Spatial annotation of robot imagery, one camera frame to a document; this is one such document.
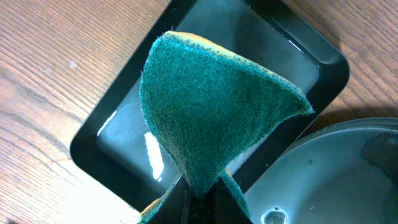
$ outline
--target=wood grain surface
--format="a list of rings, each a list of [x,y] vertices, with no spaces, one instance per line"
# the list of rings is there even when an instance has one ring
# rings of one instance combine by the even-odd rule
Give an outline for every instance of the wood grain surface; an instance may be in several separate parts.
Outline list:
[[[0,1],[0,222],[134,223],[68,147],[169,0]],[[398,117],[398,0],[286,0],[348,58],[311,131]]]

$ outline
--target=water droplet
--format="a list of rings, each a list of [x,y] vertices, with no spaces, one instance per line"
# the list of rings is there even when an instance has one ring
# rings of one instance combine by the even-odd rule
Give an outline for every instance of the water droplet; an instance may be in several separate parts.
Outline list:
[[[269,212],[263,221],[264,224],[285,224],[286,214],[284,212]]]

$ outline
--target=black tray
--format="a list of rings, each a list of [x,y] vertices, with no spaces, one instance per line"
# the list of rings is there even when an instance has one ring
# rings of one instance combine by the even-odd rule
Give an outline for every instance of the black tray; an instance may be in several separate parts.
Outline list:
[[[149,49],[170,29],[203,36],[278,73],[299,86],[315,110],[283,122],[264,143],[228,166],[243,192],[348,81],[345,57],[281,1],[173,0],[70,146],[78,167],[139,211],[160,197],[177,175],[150,135],[138,101],[139,77]]]

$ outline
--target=metal bowl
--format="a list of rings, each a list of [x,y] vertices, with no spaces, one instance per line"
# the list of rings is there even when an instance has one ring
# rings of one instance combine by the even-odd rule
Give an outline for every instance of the metal bowl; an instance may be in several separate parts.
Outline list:
[[[398,223],[398,119],[349,121],[300,139],[245,198],[253,223]]]

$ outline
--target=green scrub sponge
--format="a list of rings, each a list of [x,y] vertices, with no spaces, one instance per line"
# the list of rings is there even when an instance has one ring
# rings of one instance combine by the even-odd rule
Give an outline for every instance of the green scrub sponge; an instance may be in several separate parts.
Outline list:
[[[209,40],[172,31],[150,50],[139,98],[150,131],[197,197],[283,120],[313,112],[302,91],[274,72]]]

